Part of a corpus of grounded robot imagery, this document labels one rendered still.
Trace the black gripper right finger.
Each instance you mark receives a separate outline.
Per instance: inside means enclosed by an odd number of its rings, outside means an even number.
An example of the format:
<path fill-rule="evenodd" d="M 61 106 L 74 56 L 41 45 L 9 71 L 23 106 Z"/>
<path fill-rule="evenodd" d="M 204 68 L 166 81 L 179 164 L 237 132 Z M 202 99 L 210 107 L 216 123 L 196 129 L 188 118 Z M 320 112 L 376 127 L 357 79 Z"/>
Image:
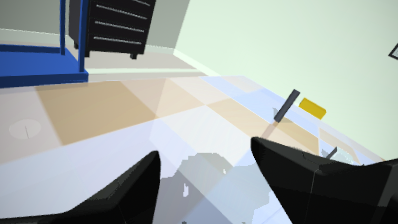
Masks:
<path fill-rule="evenodd" d="M 259 137 L 250 149 L 291 224 L 379 224 L 398 192 L 398 158 L 351 165 Z"/>

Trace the black cylinder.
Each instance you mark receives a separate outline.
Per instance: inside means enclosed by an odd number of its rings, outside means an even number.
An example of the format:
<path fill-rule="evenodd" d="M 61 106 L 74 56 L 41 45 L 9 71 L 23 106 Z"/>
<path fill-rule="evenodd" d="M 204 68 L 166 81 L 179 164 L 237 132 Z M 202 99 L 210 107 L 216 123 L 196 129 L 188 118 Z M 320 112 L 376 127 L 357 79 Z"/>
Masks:
<path fill-rule="evenodd" d="M 292 104 L 295 102 L 295 99 L 301 94 L 301 92 L 297 90 L 293 90 L 293 92 L 290 94 L 290 96 L 287 97 L 285 100 L 285 103 L 283 106 L 280 108 L 278 113 L 275 115 L 273 118 L 276 122 L 280 123 L 280 121 L 283 119 L 285 116 L 286 112 L 289 110 L 289 108 L 292 106 Z"/>

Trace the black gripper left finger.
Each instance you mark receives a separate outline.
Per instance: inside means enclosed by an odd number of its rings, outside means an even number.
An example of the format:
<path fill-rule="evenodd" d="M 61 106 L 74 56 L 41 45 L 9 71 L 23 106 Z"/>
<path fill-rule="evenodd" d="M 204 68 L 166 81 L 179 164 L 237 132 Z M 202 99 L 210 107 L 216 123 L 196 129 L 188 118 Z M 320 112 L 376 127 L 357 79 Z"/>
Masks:
<path fill-rule="evenodd" d="M 104 189 L 69 211 L 1 218 L 0 224 L 153 224 L 161 165 L 159 151 L 152 150 Z"/>

